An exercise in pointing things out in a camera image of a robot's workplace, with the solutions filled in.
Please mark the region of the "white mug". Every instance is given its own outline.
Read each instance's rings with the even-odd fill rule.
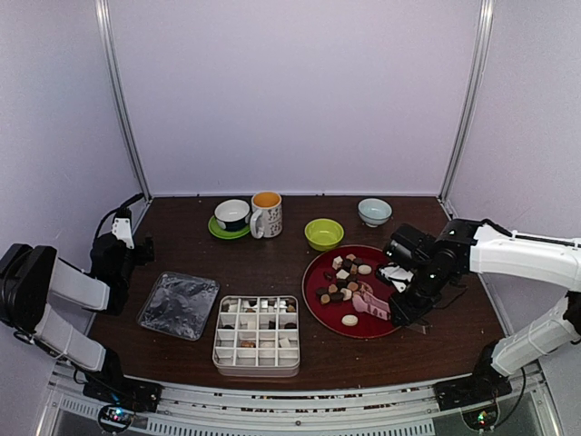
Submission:
[[[251,233],[256,239],[273,238],[282,232],[282,197],[257,193],[252,197]]]

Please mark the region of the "wooden table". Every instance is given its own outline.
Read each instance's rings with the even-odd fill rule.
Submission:
[[[393,219],[370,229],[357,215],[359,197],[284,197],[284,230],[272,240],[221,241],[207,230],[220,197],[163,198],[153,202],[137,233],[151,233],[156,262],[136,268],[130,298],[119,317],[98,315],[91,337],[121,356],[128,375],[163,382],[240,389],[320,390],[420,382],[471,372],[482,347],[503,336],[476,275],[465,277],[468,292],[444,311],[432,311],[429,335],[400,329],[362,341],[339,336],[319,324],[302,302],[301,278],[318,253],[304,238],[314,218],[327,217],[345,229],[344,244],[383,248],[401,223],[439,234],[447,218],[435,198],[393,197]],[[292,294],[300,303],[300,373],[290,379],[224,377],[212,363],[218,304],[197,342],[151,332],[136,317],[163,272],[186,273],[220,282],[227,294]],[[444,290],[445,304],[458,293]]]

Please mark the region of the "green bowl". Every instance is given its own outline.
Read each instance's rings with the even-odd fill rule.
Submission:
[[[313,220],[305,227],[305,236],[309,245],[318,252],[327,252],[336,248],[344,235],[341,224],[327,218]]]

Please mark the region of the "red plate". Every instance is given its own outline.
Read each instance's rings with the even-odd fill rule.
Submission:
[[[374,275],[375,268],[388,261],[381,250],[365,245],[344,245],[321,254],[310,263],[307,271],[305,271],[302,277],[302,297],[307,307],[313,316],[325,327],[343,336],[349,336],[350,338],[379,338],[396,331],[398,327],[394,327],[391,321],[383,321],[368,313],[356,312],[351,301],[339,303],[330,302],[325,305],[320,303],[315,291],[321,287],[328,287],[332,282],[335,282],[335,280],[329,282],[325,279],[323,273],[327,272],[335,277],[337,272],[332,268],[333,259],[337,256],[345,259],[345,256],[352,253],[363,259],[365,264],[373,268],[373,273],[369,275],[359,274],[358,279],[360,282],[366,282],[371,285],[375,297],[386,301],[396,291],[394,287],[380,282]],[[356,315],[359,318],[359,322],[355,327],[348,327],[341,322],[343,316],[350,314]]]

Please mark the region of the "green saucer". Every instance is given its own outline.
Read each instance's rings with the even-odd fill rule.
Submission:
[[[216,217],[212,216],[212,218],[210,218],[210,221],[208,222],[208,230],[210,231],[211,234],[213,234],[217,238],[230,240],[246,236],[248,233],[251,232],[251,227],[247,225],[246,227],[242,228],[237,232],[226,232],[225,230],[220,228],[220,226],[216,222]]]

